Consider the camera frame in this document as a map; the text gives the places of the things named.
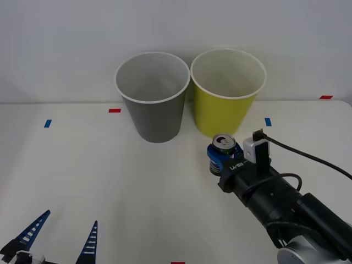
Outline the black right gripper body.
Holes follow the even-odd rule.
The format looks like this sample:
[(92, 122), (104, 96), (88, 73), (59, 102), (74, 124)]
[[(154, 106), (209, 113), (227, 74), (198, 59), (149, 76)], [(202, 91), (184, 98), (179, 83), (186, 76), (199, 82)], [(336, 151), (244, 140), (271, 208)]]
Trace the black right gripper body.
[(258, 188), (278, 178), (270, 162), (258, 165), (240, 157), (224, 161), (222, 165), (218, 186), (224, 193), (236, 194), (245, 206)]

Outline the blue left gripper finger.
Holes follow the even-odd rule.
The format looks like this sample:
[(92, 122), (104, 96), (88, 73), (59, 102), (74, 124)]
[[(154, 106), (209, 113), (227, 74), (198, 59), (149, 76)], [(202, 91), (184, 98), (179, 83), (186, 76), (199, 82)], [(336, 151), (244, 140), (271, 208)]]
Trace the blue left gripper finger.
[(98, 237), (98, 221), (95, 221), (76, 264), (95, 264)]
[(1, 249), (2, 261), (10, 261), (18, 251), (29, 251), (50, 213), (50, 210), (45, 211), (18, 236), (6, 244)]

